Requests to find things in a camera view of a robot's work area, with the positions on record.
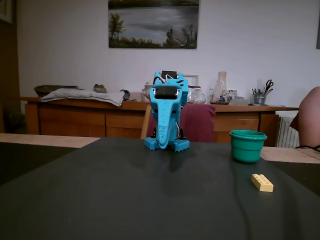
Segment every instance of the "wooden sideboard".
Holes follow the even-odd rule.
[[[140,138],[147,102],[124,101],[121,107],[96,100],[63,99],[41,102],[37,97],[27,101],[27,133],[35,135],[79,137]],[[294,111],[295,107],[214,105],[212,139],[229,143],[229,132],[246,129],[264,132],[265,146],[274,147],[278,131],[276,111]]]

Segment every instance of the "folded towel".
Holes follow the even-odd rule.
[[[70,88],[60,88],[41,98],[42,102],[49,102],[61,99],[89,99],[101,102],[111,103],[120,107],[124,100],[123,91],[113,93],[99,93],[91,90],[79,90]]]

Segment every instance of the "yellow lego brick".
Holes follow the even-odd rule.
[[[274,185],[263,174],[252,174],[254,185],[262,192],[273,192]]]

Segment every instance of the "chair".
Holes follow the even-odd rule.
[[[191,142],[213,142],[214,115],[216,109],[210,104],[187,104],[181,111],[180,127]],[[145,111],[141,139],[153,134],[156,120],[152,117],[151,106]]]
[[[4,112],[2,108],[2,103],[0,102],[0,133],[5,132],[5,125],[4,125]]]

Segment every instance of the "radiator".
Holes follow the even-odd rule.
[[[281,117],[280,127],[278,132],[278,141],[276,146],[278,148],[295,148],[299,144],[299,133],[290,127],[293,118]]]

